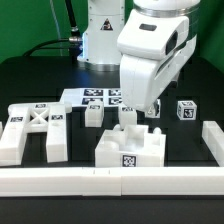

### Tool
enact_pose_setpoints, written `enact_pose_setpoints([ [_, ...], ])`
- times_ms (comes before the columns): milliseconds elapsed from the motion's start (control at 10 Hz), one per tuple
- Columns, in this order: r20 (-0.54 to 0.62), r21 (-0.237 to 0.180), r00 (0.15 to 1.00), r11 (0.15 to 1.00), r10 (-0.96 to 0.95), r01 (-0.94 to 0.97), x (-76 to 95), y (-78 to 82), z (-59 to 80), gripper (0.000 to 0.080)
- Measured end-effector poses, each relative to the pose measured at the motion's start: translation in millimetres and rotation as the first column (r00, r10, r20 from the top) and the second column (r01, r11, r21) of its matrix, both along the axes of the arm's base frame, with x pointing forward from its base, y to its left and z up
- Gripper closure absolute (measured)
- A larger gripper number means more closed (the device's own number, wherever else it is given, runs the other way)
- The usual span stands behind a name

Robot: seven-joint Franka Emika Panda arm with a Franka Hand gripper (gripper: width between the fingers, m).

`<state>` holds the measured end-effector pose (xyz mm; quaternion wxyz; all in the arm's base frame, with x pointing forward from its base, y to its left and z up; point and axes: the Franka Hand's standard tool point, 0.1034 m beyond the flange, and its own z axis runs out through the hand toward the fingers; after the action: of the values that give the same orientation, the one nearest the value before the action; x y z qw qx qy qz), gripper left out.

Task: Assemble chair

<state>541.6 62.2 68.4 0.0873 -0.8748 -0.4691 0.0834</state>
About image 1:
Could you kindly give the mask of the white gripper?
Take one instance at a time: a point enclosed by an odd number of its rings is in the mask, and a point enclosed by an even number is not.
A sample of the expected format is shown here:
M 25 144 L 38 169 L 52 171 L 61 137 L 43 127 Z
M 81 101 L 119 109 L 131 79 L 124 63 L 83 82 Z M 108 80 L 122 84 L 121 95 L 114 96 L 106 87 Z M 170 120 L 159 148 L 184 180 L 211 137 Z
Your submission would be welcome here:
M 147 112 L 194 52 L 186 16 L 155 18 L 133 9 L 117 41 L 120 88 L 128 107 Z

